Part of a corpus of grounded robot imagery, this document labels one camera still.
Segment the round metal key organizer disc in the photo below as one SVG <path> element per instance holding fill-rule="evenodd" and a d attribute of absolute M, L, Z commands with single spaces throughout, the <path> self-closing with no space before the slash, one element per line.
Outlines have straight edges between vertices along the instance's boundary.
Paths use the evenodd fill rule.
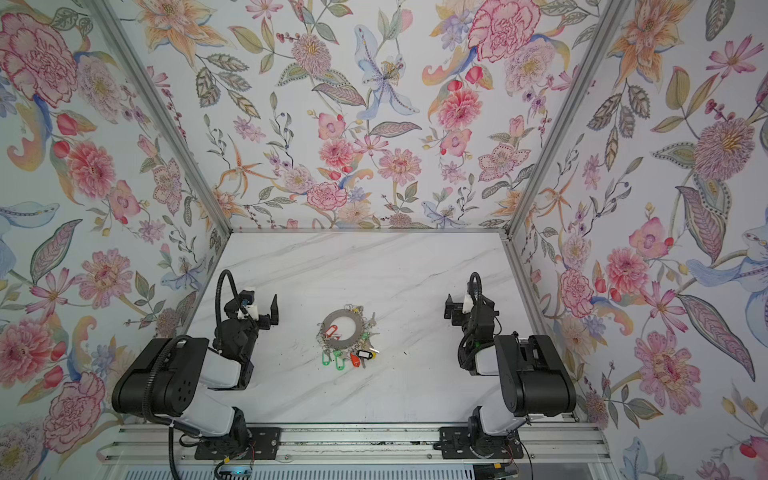
<path fill-rule="evenodd" d="M 357 355 L 359 350 L 371 350 L 376 353 L 376 357 L 379 356 L 380 351 L 373 345 L 372 340 L 373 336 L 378 334 L 376 327 L 376 314 L 367 315 L 362 305 L 347 304 L 329 313 L 319 324 L 316 335 L 322 364 L 335 368 L 333 352 L 336 350 L 347 355 L 345 368 L 354 368 L 349 355 Z M 361 360 L 360 368 L 364 368 L 369 361 L 371 360 Z"/>

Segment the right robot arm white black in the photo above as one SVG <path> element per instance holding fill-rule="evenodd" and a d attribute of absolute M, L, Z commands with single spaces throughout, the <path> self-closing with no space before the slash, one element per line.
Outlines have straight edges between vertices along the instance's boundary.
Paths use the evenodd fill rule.
<path fill-rule="evenodd" d="M 459 367 L 472 376 L 495 377 L 500 386 L 474 408 L 465 427 L 440 429 L 445 459 L 519 458 L 518 430 L 531 416 L 573 412 L 575 387 L 549 336 L 502 334 L 495 303 L 484 295 L 467 294 L 461 302 L 448 297 L 444 318 L 462 330 Z"/>

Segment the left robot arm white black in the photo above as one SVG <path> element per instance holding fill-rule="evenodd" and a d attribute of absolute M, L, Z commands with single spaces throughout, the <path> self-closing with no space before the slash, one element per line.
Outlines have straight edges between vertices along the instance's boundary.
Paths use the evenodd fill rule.
<path fill-rule="evenodd" d="M 234 456 L 250 447 L 243 411 L 216 400 L 214 391 L 242 391 L 251 381 L 259 332 L 279 324 L 278 301 L 260 314 L 243 290 L 224 307 L 215 338 L 179 335 L 152 340 L 114 387 L 113 408 L 197 438 L 208 451 Z"/>

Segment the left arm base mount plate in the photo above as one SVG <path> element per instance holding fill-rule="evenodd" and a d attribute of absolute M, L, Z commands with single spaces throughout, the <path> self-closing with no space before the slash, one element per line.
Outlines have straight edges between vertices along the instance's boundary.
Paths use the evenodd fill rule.
<path fill-rule="evenodd" d="M 196 446 L 194 459 L 234 460 L 243 454 L 250 460 L 275 460 L 281 434 L 279 427 L 247 427 L 235 429 L 222 437 L 203 437 Z"/>

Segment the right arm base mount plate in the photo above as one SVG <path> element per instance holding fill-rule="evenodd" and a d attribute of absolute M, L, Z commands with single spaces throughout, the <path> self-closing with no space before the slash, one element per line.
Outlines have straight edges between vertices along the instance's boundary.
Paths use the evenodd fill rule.
<path fill-rule="evenodd" d="M 433 449 L 439 451 L 444 460 L 507 461 L 525 457 L 516 432 L 493 436 L 468 426 L 444 426 L 438 433 Z"/>

